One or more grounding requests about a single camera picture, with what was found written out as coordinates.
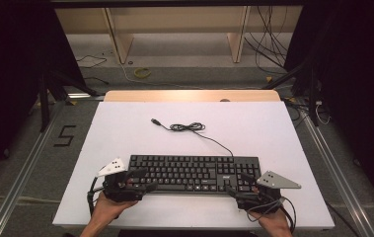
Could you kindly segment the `person's right hand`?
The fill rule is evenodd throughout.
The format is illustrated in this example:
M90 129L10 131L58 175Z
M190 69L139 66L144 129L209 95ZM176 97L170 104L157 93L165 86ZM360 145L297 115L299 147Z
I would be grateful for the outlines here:
M250 211L250 215L254 217L266 231L289 231L286 215L281 209L277 210L275 213L269 214Z

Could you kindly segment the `person's left hand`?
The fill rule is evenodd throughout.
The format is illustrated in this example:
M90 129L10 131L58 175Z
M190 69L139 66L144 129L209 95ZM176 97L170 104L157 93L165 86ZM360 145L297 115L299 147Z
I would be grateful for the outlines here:
M89 225L94 229L104 229L113 220L118 218L126 209L137 204L137 201L115 202L100 193Z

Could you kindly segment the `light wooden desk frame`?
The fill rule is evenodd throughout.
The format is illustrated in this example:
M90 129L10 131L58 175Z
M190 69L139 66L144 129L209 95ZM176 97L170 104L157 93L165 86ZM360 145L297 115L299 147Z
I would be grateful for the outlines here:
M241 60L246 33L292 33L300 6L70 8L56 14L67 34L107 34L119 63L136 34L223 33L232 60Z

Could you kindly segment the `black metal stand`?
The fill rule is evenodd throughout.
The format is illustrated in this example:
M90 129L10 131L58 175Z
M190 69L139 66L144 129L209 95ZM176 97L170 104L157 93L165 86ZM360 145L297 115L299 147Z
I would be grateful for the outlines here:
M275 79L273 82L269 82L266 86L263 86L262 89L272 90L292 78L296 79L291 88L292 94L294 96L301 96L304 93L308 93L308 116L314 126L318 126L319 121L316 113L318 84L313 59L304 59L296 67Z
M84 79L79 82L57 70L44 72L38 79L38 94L41 108L41 132L44 132L50 123L47 93L50 93L56 101L64 102L69 98L68 93L64 89L65 85L70 85L92 97L100 97L104 95L104 93L100 93L87 87Z

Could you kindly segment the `aluminium floor rail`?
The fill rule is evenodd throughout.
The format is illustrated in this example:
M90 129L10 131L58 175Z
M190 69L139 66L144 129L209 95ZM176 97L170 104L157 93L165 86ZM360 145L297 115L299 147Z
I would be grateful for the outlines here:
M10 216L21 196L28 179L30 178L33 169L35 168L40 154L54 128L55 121L65 106L64 102L55 103L51 112L47 113L50 116L50 121L46 126L38 133L37 139L34 141L31 152L26 158L19 174L14 180L13 185L9 192L3 197L0 204L0 236L10 219Z
M337 160L320 129L311 122L307 112L301 112L300 115L321 153L321 157L337 186L338 192L358 229L359 236L374 237L374 227L372 222L369 220L367 212L362 207L361 202L355 195L354 190L351 188L343 171L339 167Z

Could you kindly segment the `yellow tape roll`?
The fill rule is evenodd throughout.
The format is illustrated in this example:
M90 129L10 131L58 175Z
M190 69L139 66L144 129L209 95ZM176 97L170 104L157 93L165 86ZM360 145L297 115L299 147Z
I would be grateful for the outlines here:
M151 71L148 68L136 68L134 70L134 76L139 79L145 79L151 75Z

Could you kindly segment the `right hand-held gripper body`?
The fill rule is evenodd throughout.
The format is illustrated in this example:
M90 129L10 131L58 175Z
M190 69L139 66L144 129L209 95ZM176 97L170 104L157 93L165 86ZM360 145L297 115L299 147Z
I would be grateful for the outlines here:
M302 186L272 171L266 171L254 185L243 181L235 198L239 209L245 211L277 211L282 206L281 189L301 189Z

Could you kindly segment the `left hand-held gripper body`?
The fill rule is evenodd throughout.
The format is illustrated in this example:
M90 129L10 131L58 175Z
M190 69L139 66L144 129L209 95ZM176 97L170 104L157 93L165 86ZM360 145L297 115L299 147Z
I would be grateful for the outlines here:
M137 187L128 184L128 171L122 160L117 157L97 173L97 178L105 178L103 188L106 198L115 202L142 200L143 196L137 193Z

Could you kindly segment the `black keyboard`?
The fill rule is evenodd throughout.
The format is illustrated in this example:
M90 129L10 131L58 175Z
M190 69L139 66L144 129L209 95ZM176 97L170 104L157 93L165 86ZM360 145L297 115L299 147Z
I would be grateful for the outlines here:
M142 178L134 178L135 187L158 183L154 194L225 195L226 187L239 193L249 192L251 184L242 178L261 175L258 157L132 155L129 169L146 168Z

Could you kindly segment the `short aluminium bar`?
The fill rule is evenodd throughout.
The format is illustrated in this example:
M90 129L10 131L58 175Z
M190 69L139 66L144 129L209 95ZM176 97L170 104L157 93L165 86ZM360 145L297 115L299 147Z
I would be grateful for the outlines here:
M100 96L92 96L86 93L70 93L68 94L68 98L71 100L97 100L102 101L104 99L104 95Z

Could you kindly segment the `black curtain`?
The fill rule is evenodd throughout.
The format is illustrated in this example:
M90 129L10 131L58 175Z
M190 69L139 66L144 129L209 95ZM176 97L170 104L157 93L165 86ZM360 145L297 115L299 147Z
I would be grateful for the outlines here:
M82 73L49 0L0 0L0 158L37 100L43 79L62 99Z
M285 68L297 66L334 16L316 53L321 95L374 187L374 0L306 0Z

